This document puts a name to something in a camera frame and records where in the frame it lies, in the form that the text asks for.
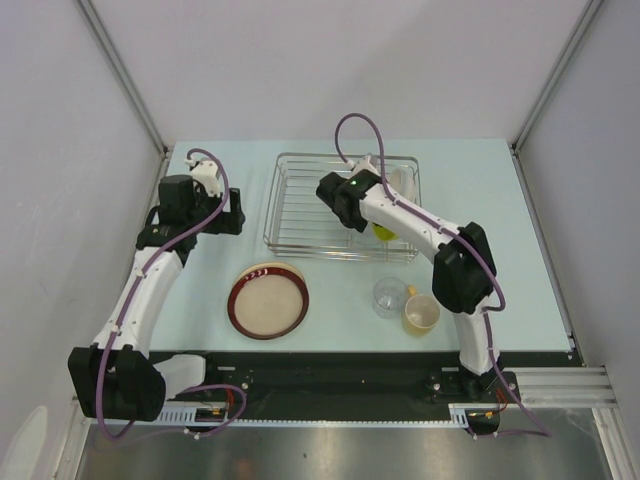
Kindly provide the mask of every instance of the metal wire rack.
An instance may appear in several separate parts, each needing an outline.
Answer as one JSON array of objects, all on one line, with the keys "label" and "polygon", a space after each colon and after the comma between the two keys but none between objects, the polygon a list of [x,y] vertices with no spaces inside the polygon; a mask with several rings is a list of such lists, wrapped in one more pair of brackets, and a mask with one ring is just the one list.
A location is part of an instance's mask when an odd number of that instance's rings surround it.
[{"label": "metal wire rack", "polygon": [[[362,155],[347,155],[357,160]],[[416,185],[421,205],[418,161],[413,157],[385,157],[387,174],[403,169]],[[281,153],[276,160],[264,241],[277,256],[337,260],[377,260],[408,263],[418,251],[407,242],[380,241],[371,225],[363,233],[345,228],[316,197],[318,182],[329,172],[347,176],[349,170],[334,154]]]}]

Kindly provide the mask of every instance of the beige mug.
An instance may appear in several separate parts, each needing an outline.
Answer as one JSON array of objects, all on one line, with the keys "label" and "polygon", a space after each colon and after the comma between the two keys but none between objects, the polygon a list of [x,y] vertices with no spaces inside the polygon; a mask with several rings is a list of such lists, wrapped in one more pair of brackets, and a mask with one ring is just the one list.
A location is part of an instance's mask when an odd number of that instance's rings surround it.
[{"label": "beige mug", "polygon": [[418,294],[409,287],[410,298],[404,306],[402,326],[409,335],[419,337],[429,333],[438,323],[440,306],[431,295]]}]

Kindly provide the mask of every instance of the reflective floor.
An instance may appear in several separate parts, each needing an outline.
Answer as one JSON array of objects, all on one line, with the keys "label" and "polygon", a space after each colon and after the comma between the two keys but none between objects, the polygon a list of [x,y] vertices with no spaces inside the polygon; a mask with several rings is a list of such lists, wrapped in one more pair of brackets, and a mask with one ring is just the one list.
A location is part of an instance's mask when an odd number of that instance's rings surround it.
[{"label": "reflective floor", "polygon": [[[77,479],[608,479],[590,410],[538,411],[553,439],[473,441],[461,430],[238,427],[193,440],[134,428],[113,447],[91,427]],[[502,428],[529,428],[509,410]]]}]

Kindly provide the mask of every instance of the light blue tabletop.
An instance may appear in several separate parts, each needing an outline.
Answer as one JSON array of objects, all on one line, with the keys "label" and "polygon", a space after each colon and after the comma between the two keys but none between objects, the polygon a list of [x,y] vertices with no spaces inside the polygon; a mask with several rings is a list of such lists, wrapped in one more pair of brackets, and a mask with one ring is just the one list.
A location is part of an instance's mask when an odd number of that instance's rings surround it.
[{"label": "light blue tabletop", "polygon": [[[395,276],[429,293],[432,267],[419,255],[410,264],[275,257],[263,228],[276,157],[282,152],[334,153],[330,141],[179,142],[169,174],[186,173],[193,147],[223,162],[232,187],[241,190],[247,217],[238,237],[198,236],[186,267],[170,291],[156,325],[152,350],[406,352],[457,350],[453,319],[443,311],[428,335],[408,336],[400,321],[372,309],[375,283]],[[568,351],[569,342],[507,143],[501,139],[396,140],[389,155],[420,164],[422,206],[449,221],[480,224],[486,231],[507,309],[492,315],[501,350]],[[345,141],[348,153],[374,151],[373,142]],[[310,306],[302,324],[267,341],[237,332],[226,312],[235,278],[247,267],[284,261],[305,276]]]}]

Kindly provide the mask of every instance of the white wall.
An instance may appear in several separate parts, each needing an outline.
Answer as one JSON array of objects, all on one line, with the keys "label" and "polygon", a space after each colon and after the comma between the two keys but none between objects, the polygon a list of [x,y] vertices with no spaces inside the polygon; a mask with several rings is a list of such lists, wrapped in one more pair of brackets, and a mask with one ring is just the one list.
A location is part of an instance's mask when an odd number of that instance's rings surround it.
[{"label": "white wall", "polygon": [[71,0],[3,2],[0,62],[0,464],[43,405],[45,478],[67,356],[113,308],[159,159]]},{"label": "white wall", "polygon": [[603,8],[522,159],[578,341],[640,447],[640,2]]},{"label": "white wall", "polygon": [[168,143],[512,139],[585,3],[95,0]]}]

